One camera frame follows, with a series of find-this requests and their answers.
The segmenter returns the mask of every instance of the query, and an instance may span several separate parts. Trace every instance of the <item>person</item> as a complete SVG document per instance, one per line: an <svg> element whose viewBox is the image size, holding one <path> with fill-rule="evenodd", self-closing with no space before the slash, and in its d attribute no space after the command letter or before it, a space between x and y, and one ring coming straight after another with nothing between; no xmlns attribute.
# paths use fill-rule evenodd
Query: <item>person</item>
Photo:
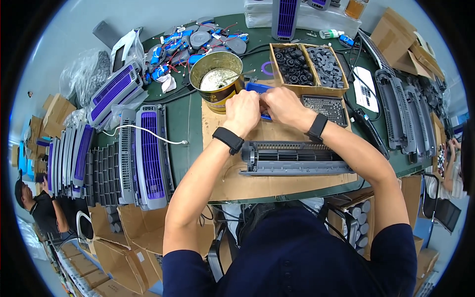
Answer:
<svg viewBox="0 0 475 297"><path fill-rule="evenodd" d="M323 118L283 87L270 89L261 99L274 122L302 133ZM260 109L256 92L241 91L227 100L222 127L245 138L258 124ZM320 138L373 187L371 261L330 235L307 209L282 208L257 224L216 283L199 254L197 238L197 221L230 157L230 146L214 138L185 174L168 207L162 260L165 297L412 296L416 249L391 165L371 144L330 121Z"/></svg>
<svg viewBox="0 0 475 297"><path fill-rule="evenodd" d="M467 196L464 191L464 183L462 179L462 164L460 162L460 151L462 144L457 139L452 138L448 141L450 148L450 159L444 163L445 176L440 183L438 197L440 199L461 199ZM447 161L447 146L444 146L444 156ZM434 177L426 176L426 190L429 197L436 198L437 180Z"/></svg>
<svg viewBox="0 0 475 297"><path fill-rule="evenodd" d="M70 200L68 197L51 196L48 191L48 181L43 177L42 191L33 197L31 189L21 179L15 183L15 198L21 208L29 211L40 230L48 233L76 233L76 213L81 210L89 214L87 206L82 205L83 199ZM80 219L81 232L92 239L92 225L86 218Z"/></svg>

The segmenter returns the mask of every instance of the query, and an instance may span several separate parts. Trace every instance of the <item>white cable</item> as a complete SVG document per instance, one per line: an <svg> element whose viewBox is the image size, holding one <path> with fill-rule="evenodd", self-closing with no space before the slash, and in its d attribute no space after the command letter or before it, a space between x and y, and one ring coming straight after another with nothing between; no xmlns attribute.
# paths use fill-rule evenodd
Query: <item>white cable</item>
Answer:
<svg viewBox="0 0 475 297"><path fill-rule="evenodd" d="M180 142L173 142L173 141L167 140L167 139L165 139L165 138L162 138L162 137L158 136L157 134L155 134L154 132L152 132L152 131L150 131L150 130L148 130L148 129L145 129L145 128L142 128L142 127L139 127L139 126L135 126L135 125L123 125L123 126L118 126L118 127L114 130L114 133L113 133L113 134L109 134L109 133L107 133L106 131L103 131L103 133L106 134L106 135L109 135L109 136L115 136L115 132L117 132L117 129L119 129L119 128L124 128L124 127L134 127L134 128L136 128L136 129L140 129L140 130L147 131L148 133L152 134L153 136L157 137L158 139L161 139L161 140L163 140L163 141L166 141L166 142L168 142L169 144L187 144L187 143L188 143L188 141L186 141L186 140L182 140L182 141L180 141Z"/></svg>

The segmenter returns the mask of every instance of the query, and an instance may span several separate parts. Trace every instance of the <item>wrist strap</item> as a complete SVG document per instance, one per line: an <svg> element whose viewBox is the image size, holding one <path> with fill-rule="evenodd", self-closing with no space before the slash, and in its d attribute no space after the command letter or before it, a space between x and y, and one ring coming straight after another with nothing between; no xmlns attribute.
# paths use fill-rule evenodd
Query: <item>wrist strap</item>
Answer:
<svg viewBox="0 0 475 297"><path fill-rule="evenodd" d="M323 114L317 114L317 117L313 121L312 126L310 127L310 130L308 130L308 137L310 138L311 141L314 142L320 142L322 141L321 135L323 132L323 129L325 128L325 125L328 121L328 117L326 117Z"/></svg>
<svg viewBox="0 0 475 297"><path fill-rule="evenodd" d="M239 150L241 150L242 144L244 143L244 139L223 127L218 127L216 129L216 131L213 133L213 138L219 139L229 146L229 153L231 155L239 152Z"/></svg>

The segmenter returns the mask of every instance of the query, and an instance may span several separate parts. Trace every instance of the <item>hand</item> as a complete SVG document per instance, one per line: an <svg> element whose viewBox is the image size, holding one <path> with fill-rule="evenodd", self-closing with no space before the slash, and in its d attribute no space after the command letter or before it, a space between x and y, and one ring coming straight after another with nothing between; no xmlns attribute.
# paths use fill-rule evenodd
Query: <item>hand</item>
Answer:
<svg viewBox="0 0 475 297"><path fill-rule="evenodd" d="M261 119L259 94L242 90L226 101L226 121L223 127L245 138Z"/></svg>
<svg viewBox="0 0 475 297"><path fill-rule="evenodd" d="M450 141L454 144L454 146L457 149L459 149L459 150L462 149L462 144L460 142L458 142L458 140L456 138L452 138Z"/></svg>
<svg viewBox="0 0 475 297"><path fill-rule="evenodd" d="M261 95L268 106L267 111L275 122L290 125L307 133L312 127L317 113L303 106L291 90L284 87L269 89Z"/></svg>

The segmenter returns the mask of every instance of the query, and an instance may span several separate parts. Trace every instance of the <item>green table surface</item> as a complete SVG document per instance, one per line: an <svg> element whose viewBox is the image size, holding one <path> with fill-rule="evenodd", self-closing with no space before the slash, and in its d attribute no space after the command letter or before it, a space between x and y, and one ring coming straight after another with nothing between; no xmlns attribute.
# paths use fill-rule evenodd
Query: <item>green table surface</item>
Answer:
<svg viewBox="0 0 475 297"><path fill-rule="evenodd" d="M230 33L233 33L235 30L241 30L244 33L249 34L249 42L247 44L247 48L251 49L255 46L261 44L268 44L268 43L278 43L271 37L271 30L270 28L256 28L256 29L248 29L246 27L246 21L244 18L244 14L233 14L227 16L221 16L215 18L215 23L219 24L222 28L225 28L231 24L237 24L230 28ZM303 43L315 44L315 45L328 45L328 42L331 42L332 47L334 49L343 49L344 47L338 42L337 38L332 39L321 39L320 37L310 37L306 35L310 31L297 29L295 31L294 39L306 39L311 38L310 40L302 41ZM154 45L158 44L160 39L149 39L143 42L144 50L148 50L152 48ZM349 51L345 54L345 57L348 61L349 58ZM351 56L351 63L354 63L355 55ZM263 63L269 61L269 52L261 52L254 55L249 55L243 58L244 69L243 71L248 71L252 69L256 69L256 72L253 73L253 76L257 76L258 79L273 79L272 76L266 75L261 72L261 66ZM358 59L357 66L363 67L368 69L371 73L374 73L378 67L374 63L374 61L370 58L370 56L366 53L361 53L360 58ZM172 76L175 78L177 82L177 88L180 88L181 82L183 80L183 67L177 67L178 71L181 73L174 73L172 72ZM406 79L403 75L400 76L403 84L406 83ZM145 90L148 91L149 96L144 102L147 103L147 100L155 100L160 99L160 97L167 96L169 93L163 95L162 94L162 85L160 83L152 81L151 84L144 87ZM186 93L187 90L182 90L180 94ZM378 88L376 88L376 94L379 98ZM350 89L346 92L348 100L352 103L352 105L356 105L356 96L353 88L353 84L350 84ZM178 142L181 140L188 140L188 144L179 144L179 145L170 145L170 159L171 159L171 169L173 173L173 180L175 183L175 187L179 184L185 173L188 171L190 166L199 156L199 154L203 151L203 135L201 130L201 97L200 95L195 92L192 95L179 99L177 101L168 103L166 105L167 108L167 131L168 131L168 139L174 142ZM377 114L365 110L370 118L376 118ZM388 146L388 133L386 129L386 122L384 113L382 108L380 108L380 112L382 115L380 119L374 121L373 124L378 131L380 137L383 139L383 142ZM366 138L361 129L358 125L351 126L353 132L363 138ZM110 144L116 140L115 137L110 137L105 134L99 134L96 139L96 146L102 147ZM408 155L403 155L401 150L390 151L389 153L390 159L389 162L393 167L396 175L398 177L406 176L414 172L421 171L422 169L429 167L431 165L430 159L425 159L422 163L411 164L409 161ZM307 191L307 192L300 192L295 194L289 195L280 195L280 196L272 196L272 197L261 197L261 198L254 198L254 199L245 199L245 200L236 200L236 201L226 201L222 203L256 203L256 202L271 202L271 201L287 201L287 200L295 200L295 199L305 199L311 197L322 197L327 195L335 195L343 192L348 192L355 190L360 187L361 185L361 178L356 182L350 182L338 186L328 187L324 189L314 190L314 191ZM221 203L220 201L213 201L211 203Z"/></svg>

